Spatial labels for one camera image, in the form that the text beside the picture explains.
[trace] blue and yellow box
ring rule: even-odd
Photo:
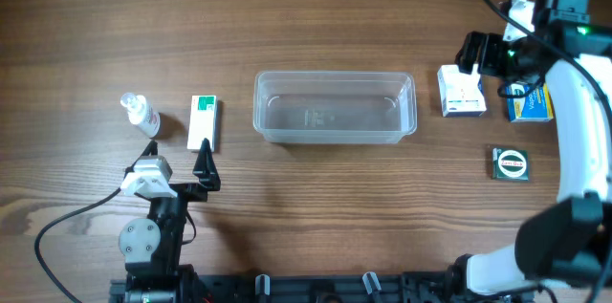
[[[527,84],[514,83],[506,88],[506,94],[523,94],[529,89]],[[546,84],[535,89],[527,97],[508,98],[510,122],[549,121],[553,119],[553,106]]]

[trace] small white box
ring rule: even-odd
[[[193,96],[191,97],[191,118],[189,121],[189,134],[187,136],[187,149],[199,151],[204,138],[210,141],[210,150],[214,151],[217,97]]]
[[[478,65],[471,75],[463,74],[456,65],[443,65],[438,71],[443,117],[479,117],[487,110]]]

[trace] white bottle cap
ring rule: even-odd
[[[139,113],[144,104],[133,93],[125,93],[121,97],[121,106],[125,107],[129,113]]]

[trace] green light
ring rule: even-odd
[[[586,27],[582,27],[582,26],[578,26],[576,27],[576,29],[578,30],[578,32],[582,35],[587,35],[589,32],[591,32],[591,30],[589,30]]]

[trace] printed label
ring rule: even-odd
[[[158,114],[153,112],[153,107],[149,107],[148,121],[151,125],[157,125],[160,122]]]
[[[510,178],[518,178],[525,174],[527,160],[518,151],[506,150],[499,155],[497,166],[504,175]]]
[[[198,99],[198,111],[212,111],[214,108],[214,97],[200,97]]]

